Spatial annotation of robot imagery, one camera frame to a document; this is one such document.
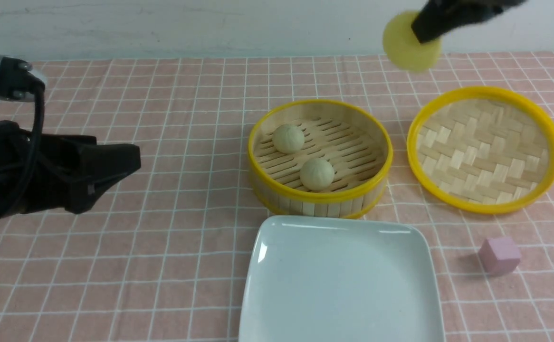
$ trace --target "white square plate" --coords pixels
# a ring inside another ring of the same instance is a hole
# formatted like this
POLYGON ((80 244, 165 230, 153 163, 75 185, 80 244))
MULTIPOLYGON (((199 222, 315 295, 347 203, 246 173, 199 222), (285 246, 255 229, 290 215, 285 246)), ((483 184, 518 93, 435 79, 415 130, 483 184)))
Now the white square plate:
POLYGON ((425 237, 396 223, 272 216, 258 232, 239 342, 443 342, 425 237))

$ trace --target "pink block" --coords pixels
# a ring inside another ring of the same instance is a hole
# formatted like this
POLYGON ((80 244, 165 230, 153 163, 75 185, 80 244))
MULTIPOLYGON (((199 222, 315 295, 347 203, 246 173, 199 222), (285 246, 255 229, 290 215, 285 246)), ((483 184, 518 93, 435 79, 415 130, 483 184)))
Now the pink block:
POLYGON ((516 270, 522 255, 516 243, 508 236, 487 238, 478 251, 484 271, 494 276, 516 270))

